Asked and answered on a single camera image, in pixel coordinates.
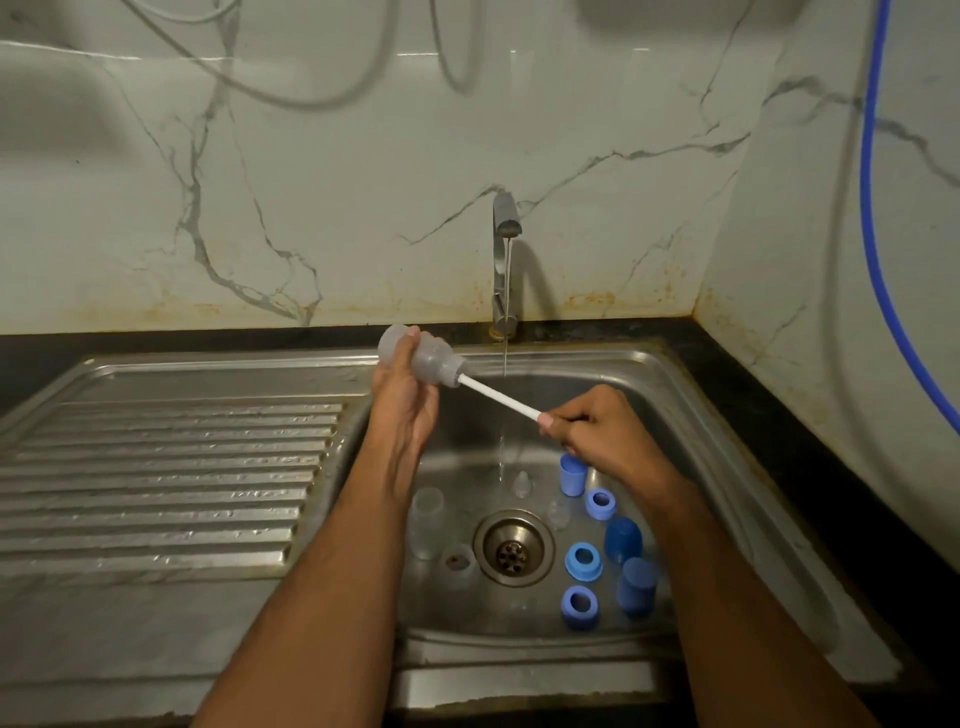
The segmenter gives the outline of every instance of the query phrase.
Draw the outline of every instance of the ribbed metal drainboard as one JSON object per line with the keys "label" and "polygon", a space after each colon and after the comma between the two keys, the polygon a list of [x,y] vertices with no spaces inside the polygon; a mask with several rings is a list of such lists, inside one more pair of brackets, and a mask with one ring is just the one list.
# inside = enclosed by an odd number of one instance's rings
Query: ribbed metal drainboard
{"label": "ribbed metal drainboard", "polygon": [[66,402],[0,450],[0,576],[282,567],[344,410]]}

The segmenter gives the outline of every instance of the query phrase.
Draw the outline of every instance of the person's left arm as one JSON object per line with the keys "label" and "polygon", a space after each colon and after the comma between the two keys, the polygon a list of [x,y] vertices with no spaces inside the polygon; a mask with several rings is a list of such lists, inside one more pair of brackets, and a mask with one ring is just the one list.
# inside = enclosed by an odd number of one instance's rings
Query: person's left arm
{"label": "person's left arm", "polygon": [[378,726],[390,685],[410,489],[437,420],[413,327],[373,380],[370,426],[329,518],[253,623],[193,725]]}

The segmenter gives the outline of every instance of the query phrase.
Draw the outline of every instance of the blue bottle cap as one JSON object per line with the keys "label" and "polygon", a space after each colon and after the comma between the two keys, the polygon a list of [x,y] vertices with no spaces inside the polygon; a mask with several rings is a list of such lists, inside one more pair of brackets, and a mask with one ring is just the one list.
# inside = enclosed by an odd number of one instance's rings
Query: blue bottle cap
{"label": "blue bottle cap", "polygon": [[657,568],[646,559],[627,559],[616,583],[616,603],[630,617],[645,617],[654,611],[657,598]]}
{"label": "blue bottle cap", "polygon": [[587,487],[587,473],[590,467],[587,463],[570,453],[560,458],[560,490],[565,496],[579,497]]}
{"label": "blue bottle cap", "polygon": [[616,513],[616,498],[606,488],[597,488],[587,495],[587,513],[598,521],[609,521]]}
{"label": "blue bottle cap", "polygon": [[564,557],[564,566],[577,581],[596,581],[603,573],[600,552],[586,541],[570,547]]}
{"label": "blue bottle cap", "polygon": [[611,519],[603,539],[603,550],[615,564],[643,555],[643,534],[640,527],[627,518]]}
{"label": "blue bottle cap", "polygon": [[560,600],[560,613],[570,629],[590,629],[599,620],[600,605],[587,587],[570,587]]}

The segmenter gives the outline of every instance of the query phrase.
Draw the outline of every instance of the sink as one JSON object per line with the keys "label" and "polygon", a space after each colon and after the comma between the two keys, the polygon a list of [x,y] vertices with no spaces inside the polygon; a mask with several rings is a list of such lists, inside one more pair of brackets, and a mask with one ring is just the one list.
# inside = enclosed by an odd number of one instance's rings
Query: sink
{"label": "sink", "polygon": [[[890,649],[781,505],[765,473],[655,344],[463,348],[481,380],[538,409],[597,383],[624,391],[732,541],[849,681],[889,682]],[[370,408],[375,352],[90,359],[0,421],[0,725],[191,715],[263,602],[322,525]],[[628,619],[616,567],[572,632],[564,556],[604,524],[559,488],[559,448],[481,395],[442,394],[416,489],[444,494],[444,544],[483,567],[452,592],[408,555],[391,706],[470,713],[664,699],[683,689],[670,581]],[[518,497],[521,472],[533,482]],[[552,501],[566,527],[550,525]]]}

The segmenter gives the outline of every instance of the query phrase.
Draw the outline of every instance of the faucet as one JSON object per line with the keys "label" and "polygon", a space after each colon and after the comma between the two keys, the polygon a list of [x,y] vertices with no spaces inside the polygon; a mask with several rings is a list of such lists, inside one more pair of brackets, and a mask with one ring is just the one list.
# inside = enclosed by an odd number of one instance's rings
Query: faucet
{"label": "faucet", "polygon": [[491,336],[509,339],[516,333],[516,302],[510,297],[510,243],[523,232],[516,200],[501,190],[493,198],[493,327]]}

